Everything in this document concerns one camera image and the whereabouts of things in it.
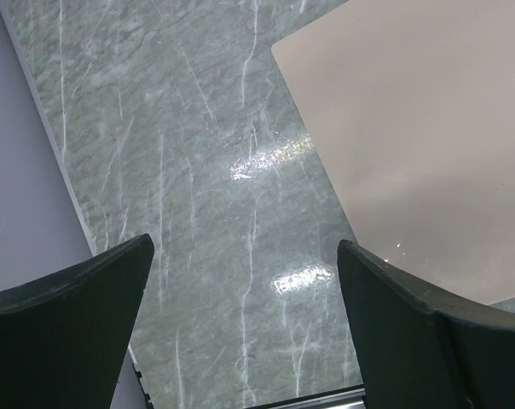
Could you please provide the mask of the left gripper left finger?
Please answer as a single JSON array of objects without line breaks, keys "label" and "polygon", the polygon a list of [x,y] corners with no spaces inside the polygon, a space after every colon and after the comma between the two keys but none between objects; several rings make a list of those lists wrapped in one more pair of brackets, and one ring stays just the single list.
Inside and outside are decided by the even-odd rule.
[{"label": "left gripper left finger", "polygon": [[108,408],[154,255],[145,233],[0,291],[0,408]]}]

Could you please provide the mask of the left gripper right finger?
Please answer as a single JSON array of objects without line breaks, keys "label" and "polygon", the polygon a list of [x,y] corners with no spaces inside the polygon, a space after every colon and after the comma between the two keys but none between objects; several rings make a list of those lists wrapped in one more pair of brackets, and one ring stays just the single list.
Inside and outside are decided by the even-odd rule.
[{"label": "left gripper right finger", "polygon": [[342,240],[339,283],[368,408],[515,408],[515,313]]}]

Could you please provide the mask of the beige cardboard folder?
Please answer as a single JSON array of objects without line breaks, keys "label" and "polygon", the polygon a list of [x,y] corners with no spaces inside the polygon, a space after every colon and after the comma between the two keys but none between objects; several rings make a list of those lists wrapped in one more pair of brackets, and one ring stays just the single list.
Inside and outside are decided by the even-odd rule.
[{"label": "beige cardboard folder", "polygon": [[272,46],[360,246],[515,297],[515,1],[349,1]]}]

